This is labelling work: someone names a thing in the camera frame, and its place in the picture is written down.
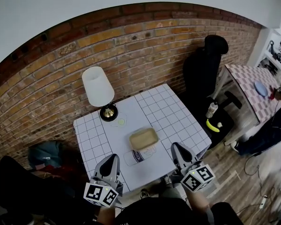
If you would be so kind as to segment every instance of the yellow banana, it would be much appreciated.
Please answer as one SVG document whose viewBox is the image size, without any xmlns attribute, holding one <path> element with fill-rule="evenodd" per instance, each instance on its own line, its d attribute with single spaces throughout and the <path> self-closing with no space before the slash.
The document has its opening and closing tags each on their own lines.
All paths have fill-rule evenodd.
<svg viewBox="0 0 281 225">
<path fill-rule="evenodd" d="M 216 133 L 219 133 L 219 132 L 220 132 L 220 130 L 219 130 L 217 127 L 214 127 L 214 126 L 211 125 L 211 123 L 209 122 L 209 119 L 207 119 L 206 125 L 207 125 L 207 127 L 209 127 L 209 129 L 211 129 L 213 132 L 216 132 Z"/>
</svg>

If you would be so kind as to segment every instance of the table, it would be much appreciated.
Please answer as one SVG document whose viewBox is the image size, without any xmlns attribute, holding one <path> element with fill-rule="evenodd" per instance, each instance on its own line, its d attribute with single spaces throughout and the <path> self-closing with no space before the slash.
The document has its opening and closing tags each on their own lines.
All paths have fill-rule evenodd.
<svg viewBox="0 0 281 225">
<path fill-rule="evenodd" d="M 119 181 L 129 192 L 173 171 L 170 151 L 173 142 L 181 142 L 202 156 L 210 138 L 167 84 L 136 94 L 116 103 L 119 114 L 105 122 L 99 111 L 74 121 L 77 140 L 89 179 L 95 166 L 106 156 L 120 158 Z M 141 128 L 153 127 L 159 141 L 141 152 L 142 161 L 131 151 L 129 136 Z"/>
<path fill-rule="evenodd" d="M 222 76 L 219 82 L 219 86 L 216 88 L 213 94 L 213 99 L 215 99 L 220 92 L 222 86 L 225 84 L 228 76 L 230 76 L 233 82 L 238 87 L 240 93 L 244 97 L 250 111 L 254 114 L 254 120 L 244 127 L 241 131 L 231 137 L 229 140 L 225 141 L 225 145 L 229 145 L 247 131 L 249 131 L 255 125 L 265 122 L 270 119 L 277 109 L 277 100 L 269 100 L 270 96 L 270 86 L 273 88 L 278 87 L 278 83 L 272 76 L 269 70 L 260 67 L 248 67 L 240 65 L 225 65 L 221 71 Z M 255 81 L 261 81 L 268 91 L 268 96 L 263 97 L 257 93 L 254 87 Z"/>
</svg>

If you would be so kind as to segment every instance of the white lampshade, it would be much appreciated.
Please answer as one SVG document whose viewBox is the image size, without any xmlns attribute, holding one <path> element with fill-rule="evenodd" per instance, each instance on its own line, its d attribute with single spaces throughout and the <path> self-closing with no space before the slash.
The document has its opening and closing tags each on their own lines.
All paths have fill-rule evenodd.
<svg viewBox="0 0 281 225">
<path fill-rule="evenodd" d="M 114 98 L 114 90 L 101 67 L 87 69 L 82 74 L 82 81 L 92 106 L 105 106 Z"/>
</svg>

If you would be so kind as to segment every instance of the beige container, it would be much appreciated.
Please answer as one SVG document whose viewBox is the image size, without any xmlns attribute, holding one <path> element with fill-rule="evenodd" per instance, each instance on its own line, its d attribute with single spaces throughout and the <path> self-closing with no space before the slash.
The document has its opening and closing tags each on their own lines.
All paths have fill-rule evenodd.
<svg viewBox="0 0 281 225">
<path fill-rule="evenodd" d="M 132 134 L 129 138 L 133 150 L 140 151 L 158 142 L 159 138 L 153 128 L 145 128 Z"/>
</svg>

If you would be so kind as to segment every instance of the lamp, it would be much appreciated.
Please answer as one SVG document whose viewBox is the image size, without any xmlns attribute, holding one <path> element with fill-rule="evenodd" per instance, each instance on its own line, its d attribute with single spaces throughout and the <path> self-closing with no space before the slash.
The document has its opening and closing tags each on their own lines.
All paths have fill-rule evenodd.
<svg viewBox="0 0 281 225">
<path fill-rule="evenodd" d="M 114 98 L 114 90 L 101 67 L 91 67 L 82 74 L 82 81 L 89 103 L 94 107 L 102 107 L 100 116 L 104 121 L 113 121 L 118 115 L 115 105 L 110 104 Z"/>
</svg>

